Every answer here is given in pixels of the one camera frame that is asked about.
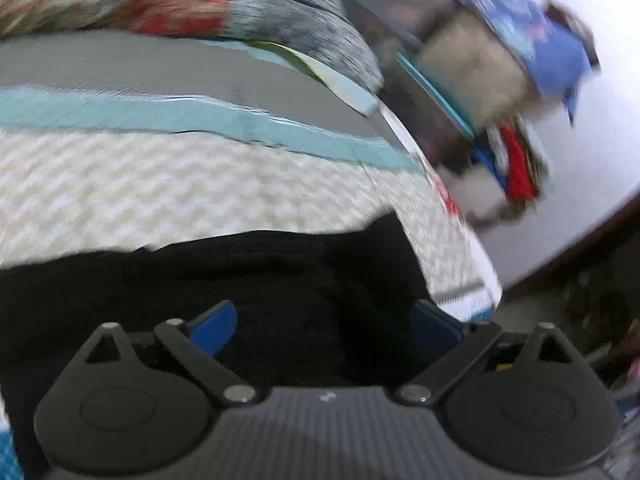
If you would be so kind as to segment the black pants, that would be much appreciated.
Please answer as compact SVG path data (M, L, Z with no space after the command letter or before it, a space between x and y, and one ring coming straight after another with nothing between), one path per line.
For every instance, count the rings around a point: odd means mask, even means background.
M227 300L239 325L218 359L252 385L396 388L426 367L409 312L427 295L396 214L341 234L255 231L9 266L1 394L18 462L29 478L47 469L35 409L102 323L143 333Z

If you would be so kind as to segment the white cardboard box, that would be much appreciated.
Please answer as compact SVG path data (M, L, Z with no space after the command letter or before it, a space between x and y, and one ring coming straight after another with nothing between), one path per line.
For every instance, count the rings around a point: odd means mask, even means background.
M506 206L506 192L484 166L474 166L461 177L453 176L449 192L473 226L494 226Z

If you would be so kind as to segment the red folded garment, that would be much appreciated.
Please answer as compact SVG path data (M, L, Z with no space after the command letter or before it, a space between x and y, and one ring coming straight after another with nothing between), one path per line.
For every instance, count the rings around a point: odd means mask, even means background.
M533 171L529 168L527 148L514 126L501 124L499 132L508 155L506 196L514 202L534 202L539 191Z

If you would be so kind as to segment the clear bin teal lid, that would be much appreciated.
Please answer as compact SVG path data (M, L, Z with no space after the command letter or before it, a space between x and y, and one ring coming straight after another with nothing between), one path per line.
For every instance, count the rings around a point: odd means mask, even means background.
M390 64L380 97L433 166L462 174L474 130L405 55L398 54Z

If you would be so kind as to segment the chevron patterned bedspread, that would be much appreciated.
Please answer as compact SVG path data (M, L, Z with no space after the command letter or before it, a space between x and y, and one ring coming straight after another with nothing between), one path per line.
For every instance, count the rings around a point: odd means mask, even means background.
M277 55L118 32L1 45L1 260L256 229L360 228L395 209L428 286L485 315L491 264L435 170Z

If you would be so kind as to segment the blue printed cloth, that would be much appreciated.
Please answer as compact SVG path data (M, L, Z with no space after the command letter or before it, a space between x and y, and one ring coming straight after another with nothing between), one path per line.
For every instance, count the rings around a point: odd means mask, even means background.
M562 100L574 119L578 89L600 66L591 29L570 10L549 1L457 0L480 14L489 28L524 65L544 98Z

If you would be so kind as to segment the stacked clear storage bins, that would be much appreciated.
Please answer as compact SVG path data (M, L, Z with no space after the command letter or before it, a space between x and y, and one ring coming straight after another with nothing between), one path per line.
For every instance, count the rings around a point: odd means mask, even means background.
M383 65L419 51L430 33L457 10L454 0L342 0L349 21Z

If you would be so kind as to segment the grey blue knitted blanket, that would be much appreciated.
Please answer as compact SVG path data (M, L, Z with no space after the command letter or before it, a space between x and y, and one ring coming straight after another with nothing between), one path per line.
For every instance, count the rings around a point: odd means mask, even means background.
M231 0L221 35L282 44L372 93L384 84L378 58L347 18L341 0Z

